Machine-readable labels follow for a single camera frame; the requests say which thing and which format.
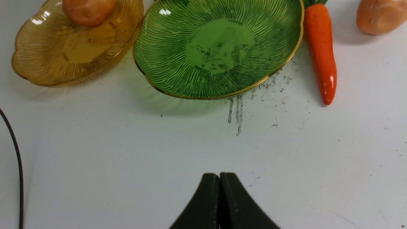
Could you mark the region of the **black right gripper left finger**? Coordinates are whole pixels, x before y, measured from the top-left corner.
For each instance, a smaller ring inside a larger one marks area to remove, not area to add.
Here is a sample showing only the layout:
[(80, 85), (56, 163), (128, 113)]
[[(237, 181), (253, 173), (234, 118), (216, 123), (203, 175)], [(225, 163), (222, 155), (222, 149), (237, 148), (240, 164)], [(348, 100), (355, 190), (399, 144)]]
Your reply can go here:
[(218, 229), (220, 180), (218, 175), (205, 173), (194, 195), (171, 229)]

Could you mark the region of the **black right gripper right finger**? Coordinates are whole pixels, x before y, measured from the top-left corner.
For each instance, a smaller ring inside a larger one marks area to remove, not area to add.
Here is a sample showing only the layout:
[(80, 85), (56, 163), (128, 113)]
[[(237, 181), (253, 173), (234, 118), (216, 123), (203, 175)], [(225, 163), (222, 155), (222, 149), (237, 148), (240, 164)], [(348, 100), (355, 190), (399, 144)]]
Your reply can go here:
[(235, 173), (220, 174), (218, 223), (221, 229), (279, 229), (257, 205)]

